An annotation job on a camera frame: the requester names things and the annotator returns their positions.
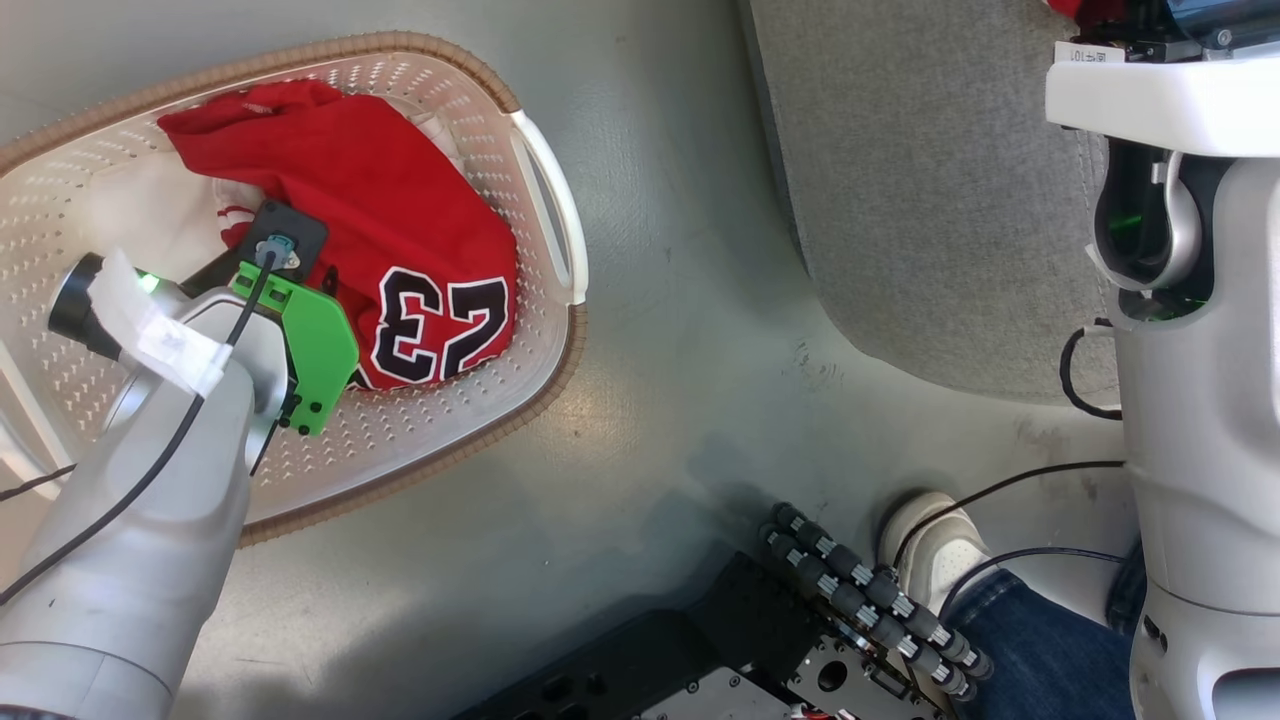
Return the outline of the white tape label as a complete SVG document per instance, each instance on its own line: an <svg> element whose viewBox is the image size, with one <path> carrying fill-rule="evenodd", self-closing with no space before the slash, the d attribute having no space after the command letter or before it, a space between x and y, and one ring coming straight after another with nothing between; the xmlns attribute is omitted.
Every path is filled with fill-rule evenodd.
<svg viewBox="0 0 1280 720"><path fill-rule="evenodd" d="M188 395L216 388L232 346L169 316L120 250L105 255L88 296L99 324L138 364Z"/></svg>

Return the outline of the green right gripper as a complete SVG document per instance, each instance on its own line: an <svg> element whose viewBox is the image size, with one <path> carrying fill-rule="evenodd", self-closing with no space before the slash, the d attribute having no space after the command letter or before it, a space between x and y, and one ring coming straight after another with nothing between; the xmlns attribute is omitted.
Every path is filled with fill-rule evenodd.
<svg viewBox="0 0 1280 720"><path fill-rule="evenodd" d="M276 273L268 275L256 309L283 329L289 378L283 427L317 436L358 365L358 343L346 311L330 295Z"/></svg>

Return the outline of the white perforated laundry basket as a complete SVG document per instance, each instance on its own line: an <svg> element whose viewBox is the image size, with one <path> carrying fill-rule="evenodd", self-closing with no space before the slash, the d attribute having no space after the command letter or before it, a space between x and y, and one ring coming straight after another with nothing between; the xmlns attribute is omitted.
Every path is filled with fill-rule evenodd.
<svg viewBox="0 0 1280 720"><path fill-rule="evenodd" d="M51 334L56 283L90 249L96 173L166 151L165 113L261 82L310 78L439 117L472 187L518 252L515 337L438 386L352 391L326 428L279 430L253 479L241 543L256 544L385 498L483 451L562 392L585 342L588 249L570 184L500 77L430 35L378 32L214 67L0 140L0 465L17 480L70 464L105 425L125 370Z"/></svg>

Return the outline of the grey fabric sofa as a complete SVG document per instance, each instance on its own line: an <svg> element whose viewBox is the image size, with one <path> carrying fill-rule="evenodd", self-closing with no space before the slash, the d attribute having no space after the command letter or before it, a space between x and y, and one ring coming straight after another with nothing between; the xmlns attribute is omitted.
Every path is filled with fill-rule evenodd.
<svg viewBox="0 0 1280 720"><path fill-rule="evenodd" d="M1046 120L1048 0L741 0L774 169L822 307L948 389L1064 405L1105 311L1101 137Z"/></svg>

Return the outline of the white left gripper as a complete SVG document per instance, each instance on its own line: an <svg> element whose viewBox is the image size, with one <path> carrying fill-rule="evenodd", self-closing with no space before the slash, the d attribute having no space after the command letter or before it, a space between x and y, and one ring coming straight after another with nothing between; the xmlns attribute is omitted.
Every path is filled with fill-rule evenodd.
<svg viewBox="0 0 1280 720"><path fill-rule="evenodd" d="M1057 42L1048 122L1207 158L1280 159L1280 44L1187 63L1124 61L1123 51Z"/></svg>

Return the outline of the white sneaker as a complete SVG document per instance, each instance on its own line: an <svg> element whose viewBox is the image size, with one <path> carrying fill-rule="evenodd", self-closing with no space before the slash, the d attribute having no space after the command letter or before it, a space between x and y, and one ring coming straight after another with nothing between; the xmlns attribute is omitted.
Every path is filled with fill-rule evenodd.
<svg viewBox="0 0 1280 720"><path fill-rule="evenodd" d="M991 559L978 529L963 510L952 510L908 538L927 518L954 500L937 491L901 497L884 515L876 546L877 561L899 570L899 587L940 616L948 592L966 573Z"/></svg>

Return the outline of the red number 23 jersey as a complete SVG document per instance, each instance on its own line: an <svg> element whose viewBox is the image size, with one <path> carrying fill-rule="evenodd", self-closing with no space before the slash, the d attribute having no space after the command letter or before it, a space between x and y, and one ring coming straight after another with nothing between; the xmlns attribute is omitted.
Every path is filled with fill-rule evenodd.
<svg viewBox="0 0 1280 720"><path fill-rule="evenodd" d="M434 142L442 126L298 79L223 94L159 127L188 170L214 179L227 246L268 201L326 227L305 282L348 318L352 386L435 384L508 350L517 241Z"/></svg>

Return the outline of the blue jeans leg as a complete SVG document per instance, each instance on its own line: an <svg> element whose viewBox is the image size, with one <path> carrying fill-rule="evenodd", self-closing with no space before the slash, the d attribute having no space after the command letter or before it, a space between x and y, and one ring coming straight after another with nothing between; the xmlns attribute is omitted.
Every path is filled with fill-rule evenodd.
<svg viewBox="0 0 1280 720"><path fill-rule="evenodd" d="M1137 720L1132 638L1055 603L1000 569L943 620L995 662L957 720Z"/></svg>

